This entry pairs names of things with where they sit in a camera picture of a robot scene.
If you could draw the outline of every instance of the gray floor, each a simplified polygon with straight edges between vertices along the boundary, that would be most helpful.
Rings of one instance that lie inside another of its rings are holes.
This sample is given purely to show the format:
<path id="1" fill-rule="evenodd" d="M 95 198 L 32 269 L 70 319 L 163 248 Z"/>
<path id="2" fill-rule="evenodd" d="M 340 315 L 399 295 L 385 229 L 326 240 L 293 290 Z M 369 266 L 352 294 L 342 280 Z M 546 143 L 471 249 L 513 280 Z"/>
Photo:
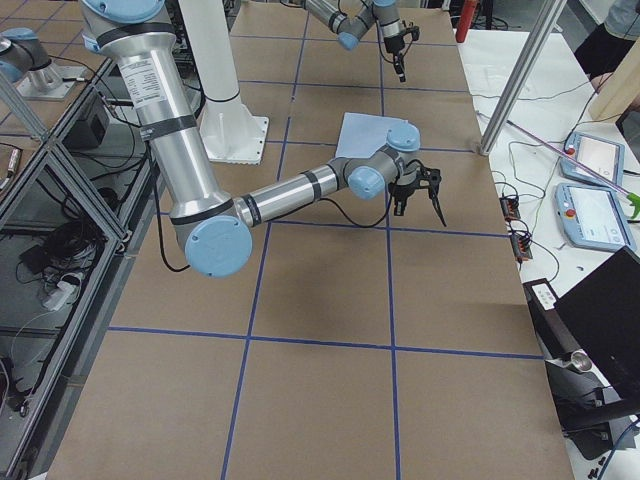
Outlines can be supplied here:
<path id="1" fill-rule="evenodd" d="M 542 8 L 544 0 L 494 0 L 496 26 L 509 30 L 530 31 Z M 558 19 L 558 27 L 565 40 L 575 50 L 596 27 L 595 21 L 578 0 L 569 0 Z M 631 113 L 623 125 L 624 136 L 636 158 L 640 159 L 640 113 Z M 629 170 L 640 171 L 640 165 L 626 165 Z"/>

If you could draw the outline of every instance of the tablet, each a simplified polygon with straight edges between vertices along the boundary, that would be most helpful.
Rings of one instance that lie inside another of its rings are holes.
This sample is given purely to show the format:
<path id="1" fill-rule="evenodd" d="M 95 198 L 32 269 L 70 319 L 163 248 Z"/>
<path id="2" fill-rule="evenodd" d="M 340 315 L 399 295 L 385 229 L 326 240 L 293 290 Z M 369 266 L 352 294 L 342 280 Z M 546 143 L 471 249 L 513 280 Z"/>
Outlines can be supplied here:
<path id="1" fill-rule="evenodd" d="M 578 162 L 599 173 L 607 180 L 620 185 L 624 166 L 624 145 L 611 142 L 603 138 L 593 137 L 584 133 L 572 133 L 565 143 L 565 152 L 572 155 Z M 591 176 L 560 157 L 560 168 L 565 177 L 580 182 L 603 185 L 603 182 Z"/>
<path id="2" fill-rule="evenodd" d="M 556 205 L 562 227 L 576 247 L 615 252 L 636 243 L 627 217 L 613 190 L 605 187 L 561 183 Z"/>

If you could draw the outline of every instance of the red object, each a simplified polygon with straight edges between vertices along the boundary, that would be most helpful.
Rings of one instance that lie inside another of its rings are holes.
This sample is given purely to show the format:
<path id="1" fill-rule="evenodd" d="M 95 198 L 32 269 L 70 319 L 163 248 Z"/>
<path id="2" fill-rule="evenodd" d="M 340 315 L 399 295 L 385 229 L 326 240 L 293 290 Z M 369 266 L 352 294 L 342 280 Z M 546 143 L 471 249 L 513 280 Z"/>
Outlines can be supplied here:
<path id="1" fill-rule="evenodd" d="M 458 29 L 456 30 L 456 42 L 463 43 L 467 38 L 467 32 L 473 21 L 477 6 L 478 0 L 465 0 L 460 21 L 458 22 Z"/>

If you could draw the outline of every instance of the green object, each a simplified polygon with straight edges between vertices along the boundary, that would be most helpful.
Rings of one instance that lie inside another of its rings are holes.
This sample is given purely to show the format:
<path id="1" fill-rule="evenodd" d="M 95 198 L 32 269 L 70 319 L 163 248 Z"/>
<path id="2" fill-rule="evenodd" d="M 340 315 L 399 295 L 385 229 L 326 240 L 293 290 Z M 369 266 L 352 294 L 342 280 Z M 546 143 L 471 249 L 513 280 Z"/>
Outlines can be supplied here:
<path id="1" fill-rule="evenodd" d="M 640 196 L 629 192 L 627 200 L 631 202 L 631 206 L 633 207 L 633 215 L 631 215 L 631 218 L 636 218 L 640 213 Z"/>

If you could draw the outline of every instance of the person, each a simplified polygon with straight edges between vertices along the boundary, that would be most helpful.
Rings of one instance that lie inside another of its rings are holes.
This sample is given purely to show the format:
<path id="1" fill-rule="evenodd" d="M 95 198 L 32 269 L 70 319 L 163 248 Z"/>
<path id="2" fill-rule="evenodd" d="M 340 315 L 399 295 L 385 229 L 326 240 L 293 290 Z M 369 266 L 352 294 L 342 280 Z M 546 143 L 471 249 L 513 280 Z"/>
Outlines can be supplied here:
<path id="1" fill-rule="evenodd" d="M 640 1 L 615 0 L 607 18 L 575 51 L 590 79 L 613 72 L 640 36 Z"/>

